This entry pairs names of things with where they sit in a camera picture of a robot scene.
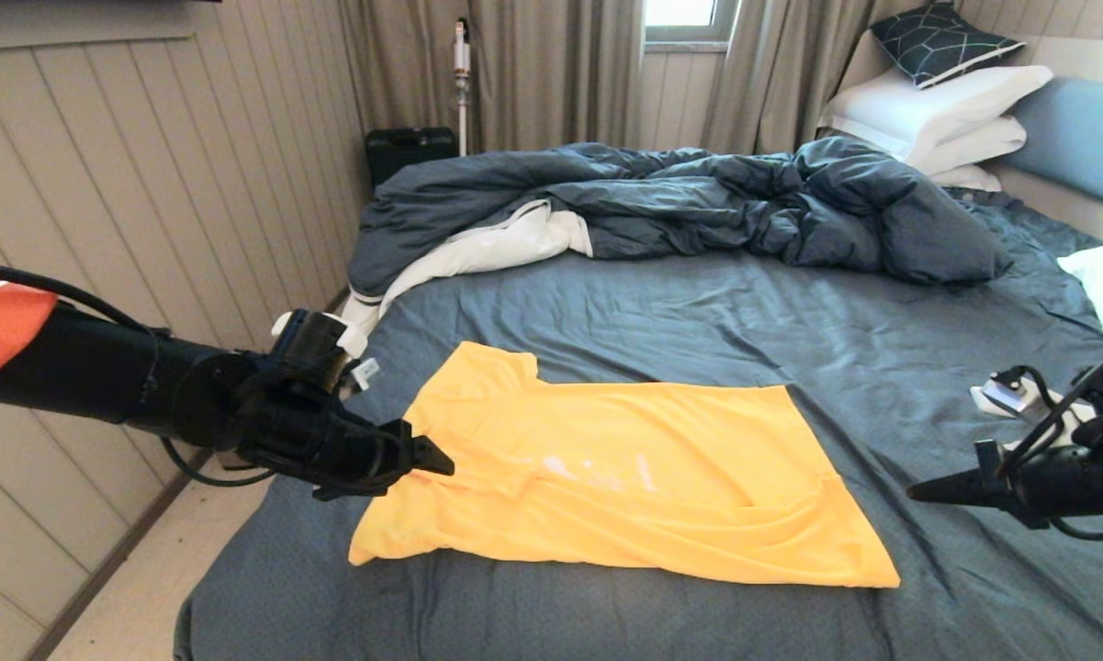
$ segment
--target gray bed sheet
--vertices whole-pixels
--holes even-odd
[[[903,494],[974,467],[974,440],[1027,430],[972,406],[968,385],[993,369],[1034,364],[1063,388],[1103,360],[1091,303],[1054,263],[1093,239],[1003,194],[976,202],[1014,265],[972,287],[741,252],[568,254],[430,281],[372,335],[384,374],[349,403],[399,417],[462,340],[533,352],[554,382],[785,384],[901,587],[745,586],[447,550],[353,567],[366,501],[314,502],[278,478],[188,599],[176,658],[1103,659],[1103,543]]]

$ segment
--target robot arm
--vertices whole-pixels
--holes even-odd
[[[35,322],[34,335],[28,330],[25,347],[0,364],[0,402],[235,450],[249,463],[319,486],[320,500],[384,494],[414,468],[453,472],[449,457],[425,436],[414,438],[403,419],[372,424],[342,406],[340,386],[374,364],[349,355],[342,347],[349,328],[330,314],[295,310],[279,321],[272,351],[233,352],[141,326],[63,281],[0,267],[1,281],[60,294],[106,319],[57,302]],[[34,323],[31,314],[25,323]]]
[[[1034,375],[1027,380],[1025,374]],[[1064,518],[1103,514],[1103,363],[1067,396],[1050,393],[1031,367],[1009,369],[974,392],[979,408],[1035,424],[1020,443],[975,444],[979,467],[907,489],[909,498],[950,505],[995,507],[1032,530],[1103,540]]]

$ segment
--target geometric patterned pillow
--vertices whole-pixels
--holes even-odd
[[[886,54],[924,89],[970,71],[989,67],[1025,43],[976,30],[954,2],[911,9],[870,26]]]

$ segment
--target headboard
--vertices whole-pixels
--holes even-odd
[[[1009,36],[1027,43],[1008,60],[1009,66],[1045,64],[1057,77],[1013,109],[1029,131],[1024,150],[984,168],[1025,204],[1103,239],[1103,41]],[[842,88],[890,66],[890,58],[866,32]]]

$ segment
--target black cable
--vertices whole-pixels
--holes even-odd
[[[1053,409],[1057,403],[1053,402],[1053,396],[1050,395],[1050,386],[1046,384],[1046,377],[1041,376],[1041,373],[1038,372],[1036,367],[1030,367],[1027,364],[1021,364],[1020,369],[1026,374],[1034,377],[1034,382],[1037,384],[1037,390],[1041,395],[1041,401],[1046,403],[1048,409]]]
[[[135,321],[130,314],[122,312],[121,309],[116,309],[113,305],[103,301],[101,298],[95,297],[94,294],[87,292],[85,289],[74,287],[67,281],[54,280],[52,277],[46,276],[38,276],[35,273],[29,273],[10,266],[0,266],[0,280],[14,281],[17,285],[25,285],[25,287],[33,287],[34,289],[46,290],[46,292],[54,292],[58,297],[65,297],[68,298],[68,300],[79,302],[85,307],[88,307],[88,309],[93,309],[94,312],[103,314],[103,317],[106,317],[120,326],[127,326],[128,328],[135,328],[137,331],[153,334],[153,330],[151,330],[150,327]]]
[[[1050,519],[1050,523],[1053,523],[1053,527],[1062,531],[1064,534],[1075,537],[1079,540],[1092,541],[1092,543],[1103,543],[1103,532],[1096,533],[1091,531],[1083,531],[1081,527],[1073,527],[1071,524],[1065,523],[1064,520],[1060,518]]]
[[[163,449],[168,452],[168,457],[172,459],[172,462],[176,465],[176,468],[180,469],[184,476],[211,487],[246,487],[249,484],[257,484],[257,482],[266,480],[266,478],[274,477],[274,470],[266,470],[266,472],[257,473],[257,476],[254,476],[253,478],[242,478],[242,480],[217,480],[216,478],[210,478],[204,476],[203,472],[200,472],[200,470],[195,470],[188,465],[185,460],[183,460],[180,452],[176,451],[176,446],[174,446],[172,439],[167,438],[167,436],[160,436],[160,443],[163,444]]]
[[[95,297],[94,294],[87,292],[81,287],[69,285],[68,281],[54,280],[52,277],[38,276],[35,273],[1,265],[0,280],[14,281],[17,285],[25,285],[25,287],[41,289],[44,292],[52,292],[58,297],[68,298],[68,300],[84,305],[119,326],[126,326],[127,328],[132,328],[132,330],[146,333],[151,339],[153,351],[151,353],[151,367],[148,369],[147,376],[143,379],[143,391],[140,394],[139,404],[142,405],[142,402],[147,401],[148,395],[156,390],[156,369],[160,364],[160,338],[158,338],[153,328],[135,321],[135,318],[122,312],[121,309],[116,309],[113,305],[103,301],[101,298]]]
[[[143,331],[143,333],[150,335],[151,341],[156,343],[156,352],[153,352],[153,358],[151,360],[151,371],[148,371],[144,380],[143,397],[147,396],[149,386],[151,386],[151,382],[153,381],[153,375],[156,375],[158,360],[160,360],[160,348],[158,347],[158,342],[160,340],[158,340],[156,330],[152,330],[150,326],[143,326],[143,323],[135,321],[135,318],[131,318],[130,314],[122,312],[121,309],[116,309],[113,305],[103,301],[101,298],[95,297],[94,294],[69,285],[67,281],[54,280],[52,277],[38,276],[35,273],[29,273],[19,268],[1,265],[0,280],[13,281],[13,284],[17,285],[41,289],[44,292],[52,292],[56,294],[58,297],[68,298],[68,300],[84,305],[85,307],[88,307],[88,309],[93,309],[94,312],[103,314],[103,317],[106,317],[119,326],[126,326],[136,331]],[[164,451],[168,452],[169,459],[172,459],[172,462],[176,465],[176,468],[180,469],[184,476],[212,487],[244,487],[255,484],[274,476],[274,470],[266,470],[265,472],[258,473],[258,476],[242,478],[242,480],[217,480],[216,478],[210,478],[188,465],[188,462],[180,456],[180,452],[176,451],[176,447],[172,444],[172,439],[160,436],[160,443],[163,445]]]
[[[1053,424],[1060,423],[1062,414],[1064,414],[1064,412],[1073,405],[1073,402],[1080,398],[1081,395],[1089,390],[1090,385],[1094,384],[1094,382],[1097,381],[1097,377],[1102,376],[1102,374],[1103,363],[1099,364],[1097,367],[1092,369],[1089,373],[1085,373],[1085,376],[1081,377],[1081,380],[1078,380],[1078,384],[1069,391],[1067,396],[1064,396],[1058,405],[1050,409],[1050,413],[1046,415],[1046,418],[1041,419],[1041,422],[1037,424],[1037,427],[1034,427],[1034,430],[1029,431],[1029,435],[1026,435],[1025,438],[1020,440],[1020,444],[1018,444],[1017,447],[1014,447],[1013,450],[1004,457],[1004,461],[1000,461],[1000,466],[996,469],[996,477],[1004,478],[1010,472],[1010,470],[1020,466],[1022,457],[1025,457],[1025,452],[1029,451],[1030,448],[1037,445],[1037,440],[1041,438],[1041,435],[1048,430],[1049,427],[1053,426]]]

